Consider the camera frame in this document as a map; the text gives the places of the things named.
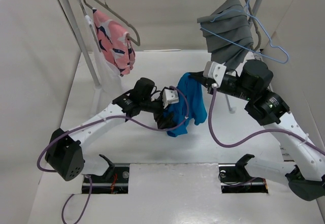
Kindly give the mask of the blue t shirt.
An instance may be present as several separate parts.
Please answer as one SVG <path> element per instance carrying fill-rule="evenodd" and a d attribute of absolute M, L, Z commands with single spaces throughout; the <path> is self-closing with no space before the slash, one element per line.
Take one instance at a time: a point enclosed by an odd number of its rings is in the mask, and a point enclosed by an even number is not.
<path fill-rule="evenodd" d="M 202 86 L 195 79 L 190 78 L 190 73 L 185 73 L 179 80 L 177 88 L 185 95 L 187 103 L 182 95 L 179 96 L 179 102 L 169 105 L 164 111 L 164 116 L 173 113 L 172 122 L 179 125 L 187 115 L 187 105 L 189 113 L 183 125 L 172 131 L 167 131 L 168 136 L 177 137 L 187 134 L 187 126 L 193 119 L 195 125 L 204 123 L 207 119 L 207 111 L 204 105 Z"/>

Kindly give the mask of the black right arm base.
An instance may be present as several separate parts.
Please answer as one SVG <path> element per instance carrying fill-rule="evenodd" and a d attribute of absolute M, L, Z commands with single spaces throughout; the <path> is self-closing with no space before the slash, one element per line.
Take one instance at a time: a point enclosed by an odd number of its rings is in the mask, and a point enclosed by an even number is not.
<path fill-rule="evenodd" d="M 266 180 L 249 176 L 245 169 L 248 161 L 252 158 L 254 158 L 254 155 L 246 154 L 236 163 L 218 165 L 218 179 L 221 184 L 222 194 L 269 193 Z"/>

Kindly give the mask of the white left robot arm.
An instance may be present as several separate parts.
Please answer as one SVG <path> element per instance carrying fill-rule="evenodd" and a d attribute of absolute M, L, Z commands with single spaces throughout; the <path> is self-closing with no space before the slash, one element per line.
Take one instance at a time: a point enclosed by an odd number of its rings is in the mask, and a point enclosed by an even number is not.
<path fill-rule="evenodd" d="M 140 112 L 153 114 L 157 124 L 155 131 L 165 132 L 176 127 L 173 114 L 164 116 L 170 105 L 179 103 L 180 92 L 174 87 L 165 87 L 153 98 L 155 83 L 140 78 L 133 89 L 115 98 L 106 108 L 78 127 L 64 131 L 55 130 L 48 148 L 42 154 L 45 161 L 64 181 L 71 181 L 78 175 L 95 175 L 101 181 L 113 177 L 113 163 L 104 155 L 84 155 L 87 147 L 109 130 L 132 121 Z"/>

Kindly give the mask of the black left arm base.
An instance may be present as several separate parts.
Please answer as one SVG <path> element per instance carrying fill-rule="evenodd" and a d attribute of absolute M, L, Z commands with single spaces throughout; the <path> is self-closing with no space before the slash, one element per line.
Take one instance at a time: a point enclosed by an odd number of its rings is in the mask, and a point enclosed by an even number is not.
<path fill-rule="evenodd" d="M 103 154 L 87 156 L 82 170 L 84 177 L 81 193 L 87 194 L 127 194 L 129 164 L 115 164 Z"/>

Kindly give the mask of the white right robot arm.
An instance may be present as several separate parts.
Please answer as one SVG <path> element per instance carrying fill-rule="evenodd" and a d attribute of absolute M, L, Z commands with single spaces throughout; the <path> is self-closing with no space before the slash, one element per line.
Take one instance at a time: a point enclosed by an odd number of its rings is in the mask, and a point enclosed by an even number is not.
<path fill-rule="evenodd" d="M 209 61 L 203 71 L 191 72 L 190 77 L 206 87 L 212 95 L 208 127 L 219 146 L 234 148 L 253 137 L 271 133 L 293 160 L 276 163 L 246 154 L 234 163 L 230 176 L 226 172 L 220 173 L 223 183 L 236 187 L 263 178 L 288 186 L 305 201 L 324 196 L 324 151 L 309 141 L 308 135 L 300 128 L 281 96 L 268 89 L 273 72 L 263 61 L 248 60 L 240 74 L 222 64 Z M 211 118 L 217 92 L 245 100 L 245 111 L 263 130 L 234 144 L 221 143 L 213 131 Z"/>

